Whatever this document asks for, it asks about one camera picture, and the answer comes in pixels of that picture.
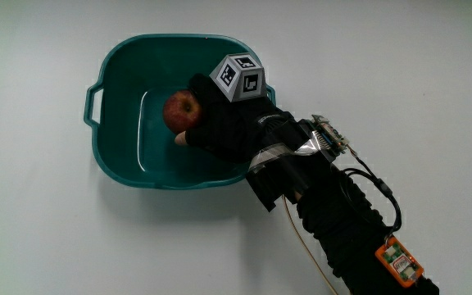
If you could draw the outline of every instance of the tan cable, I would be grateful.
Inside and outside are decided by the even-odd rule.
[[[291,217],[291,212],[289,211],[289,209],[287,207],[287,202],[285,201],[285,196],[283,196],[283,198],[284,198],[285,211],[287,212],[287,216],[288,216],[289,221],[291,221],[291,225],[293,226],[294,232],[296,233],[296,235],[300,239],[300,242],[302,242],[302,245],[305,248],[305,251],[307,251],[307,254],[309,254],[309,257],[311,258],[312,262],[315,263],[316,267],[318,268],[318,271],[320,272],[320,275],[324,278],[324,281],[327,283],[327,285],[331,289],[331,292],[333,292],[334,295],[338,295],[336,290],[333,288],[333,285],[331,285],[331,283],[329,282],[329,280],[325,276],[324,272],[321,270],[320,266],[318,265],[318,262],[316,262],[315,258],[312,256],[311,251],[309,251],[309,248],[307,247],[305,242],[303,242],[302,236],[300,236],[300,233],[298,233],[298,230],[296,229],[296,225],[294,225],[293,218]]]

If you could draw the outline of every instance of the white table surface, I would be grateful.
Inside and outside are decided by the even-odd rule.
[[[330,294],[245,181],[171,192],[99,169],[86,90],[114,46],[152,33],[249,45],[284,110],[327,116],[385,177],[397,236],[442,294],[472,294],[472,1],[211,0],[0,0],[0,294]]]

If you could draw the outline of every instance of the gloved hand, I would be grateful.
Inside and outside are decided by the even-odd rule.
[[[202,106],[204,120],[197,128],[178,134],[175,142],[203,148],[224,161],[250,161],[264,148],[261,139],[272,125],[293,120],[268,97],[229,102],[212,79],[202,74],[195,74],[188,87]]]

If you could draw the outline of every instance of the red apple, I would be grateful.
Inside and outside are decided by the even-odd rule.
[[[202,119],[202,106],[188,90],[172,94],[163,106],[163,121],[174,134],[198,126]]]

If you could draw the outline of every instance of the teal plastic basin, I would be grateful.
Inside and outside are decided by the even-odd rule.
[[[119,183],[139,188],[194,189],[228,185],[245,177],[248,163],[218,160],[196,147],[174,144],[162,119],[165,100],[187,87],[196,73],[209,75],[227,54],[250,52],[219,35],[146,34],[118,44],[87,91],[84,122],[101,169]],[[102,90],[101,106],[94,106]],[[267,86],[275,104],[275,91]],[[99,123],[93,109],[101,107]]]

